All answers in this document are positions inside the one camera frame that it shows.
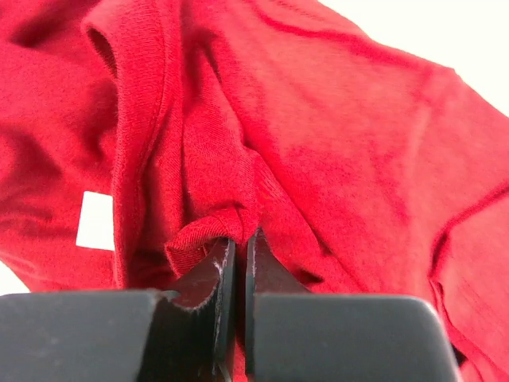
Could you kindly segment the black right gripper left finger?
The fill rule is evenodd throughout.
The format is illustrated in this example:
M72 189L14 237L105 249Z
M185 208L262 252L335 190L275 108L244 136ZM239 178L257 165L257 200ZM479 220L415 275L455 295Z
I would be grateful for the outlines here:
M8 294L4 381L229 381L235 244L217 240L168 290Z

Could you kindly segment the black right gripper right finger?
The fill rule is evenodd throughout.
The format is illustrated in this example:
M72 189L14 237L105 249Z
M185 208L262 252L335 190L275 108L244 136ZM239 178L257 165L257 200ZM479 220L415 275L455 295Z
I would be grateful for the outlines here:
M247 247L246 373L252 381L437 382L461 378L434 308L410 296L314 294Z

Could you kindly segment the dark red t shirt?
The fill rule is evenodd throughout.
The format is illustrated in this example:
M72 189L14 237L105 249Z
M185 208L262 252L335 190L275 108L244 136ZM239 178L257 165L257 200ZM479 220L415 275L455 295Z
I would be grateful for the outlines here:
M314 292L412 294L508 378L508 119L316 1L4 1L1 260L162 289L261 228Z

